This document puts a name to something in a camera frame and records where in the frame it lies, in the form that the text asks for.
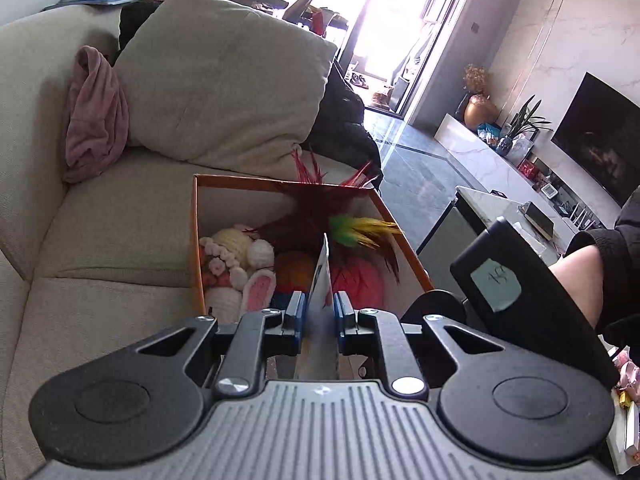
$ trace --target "beige sofa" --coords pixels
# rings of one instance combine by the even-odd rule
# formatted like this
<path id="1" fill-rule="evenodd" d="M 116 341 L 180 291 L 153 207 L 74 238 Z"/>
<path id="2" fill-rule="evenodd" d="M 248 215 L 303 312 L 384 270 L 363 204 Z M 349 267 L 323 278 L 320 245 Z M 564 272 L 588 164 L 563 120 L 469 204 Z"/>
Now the beige sofa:
<path id="1" fill-rule="evenodd" d="M 63 7 L 0 28 L 0 474 L 43 457 L 28 405 L 51 376 L 192 315 L 194 173 L 231 172 L 127 148 L 101 176 L 62 182 L 76 50 L 117 47 L 119 10 Z M 329 181 L 353 173 L 321 161 Z"/>

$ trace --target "orange box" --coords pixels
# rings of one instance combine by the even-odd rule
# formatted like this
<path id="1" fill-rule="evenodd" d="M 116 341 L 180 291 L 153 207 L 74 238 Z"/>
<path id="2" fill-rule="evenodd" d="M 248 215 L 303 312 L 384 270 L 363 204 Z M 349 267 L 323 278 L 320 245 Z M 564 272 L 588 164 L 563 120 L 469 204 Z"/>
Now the orange box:
<path id="1" fill-rule="evenodd" d="M 295 200 L 283 190 L 309 185 L 242 176 L 194 175 L 191 197 L 191 267 L 194 305 L 199 314 L 205 314 L 206 309 L 198 240 L 234 224 L 258 228 L 282 218 L 296 208 Z M 332 184 L 322 186 L 335 187 Z M 389 209 L 374 189 L 367 190 L 365 196 L 355 196 L 350 213 L 394 222 Z M 401 317 L 419 296 L 433 289 L 433 285 L 406 237 L 402 234 L 392 236 L 400 283 L 388 271 L 381 256 L 372 254 L 370 260 L 378 266 L 384 279 L 385 309 Z"/>

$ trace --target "bunny ear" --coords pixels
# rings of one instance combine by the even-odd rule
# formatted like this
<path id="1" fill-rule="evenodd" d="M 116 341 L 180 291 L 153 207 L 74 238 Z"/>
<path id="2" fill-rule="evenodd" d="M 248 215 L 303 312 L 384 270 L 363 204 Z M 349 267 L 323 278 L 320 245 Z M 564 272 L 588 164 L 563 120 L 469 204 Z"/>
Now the bunny ear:
<path id="1" fill-rule="evenodd" d="M 276 290 L 276 275 L 269 269 L 256 270 L 242 291 L 240 316 L 268 308 Z"/>

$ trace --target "television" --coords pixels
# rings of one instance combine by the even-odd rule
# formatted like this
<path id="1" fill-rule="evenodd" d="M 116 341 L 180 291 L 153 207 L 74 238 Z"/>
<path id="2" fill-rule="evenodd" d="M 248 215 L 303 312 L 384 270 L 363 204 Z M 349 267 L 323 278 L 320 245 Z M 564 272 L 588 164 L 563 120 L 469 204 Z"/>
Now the television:
<path id="1" fill-rule="evenodd" d="M 590 73 L 552 142 L 621 206 L 640 186 L 640 108 Z"/>

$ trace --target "beige pillow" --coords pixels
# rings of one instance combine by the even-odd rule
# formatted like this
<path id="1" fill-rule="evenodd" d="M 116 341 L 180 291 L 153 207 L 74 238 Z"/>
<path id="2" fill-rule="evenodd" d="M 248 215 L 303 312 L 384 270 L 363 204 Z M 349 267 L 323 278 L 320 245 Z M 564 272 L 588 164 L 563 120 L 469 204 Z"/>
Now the beige pillow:
<path id="1" fill-rule="evenodd" d="M 115 69 L 130 140 L 193 164 L 283 180 L 316 120 L 336 46 L 227 0 L 167 0 Z"/>

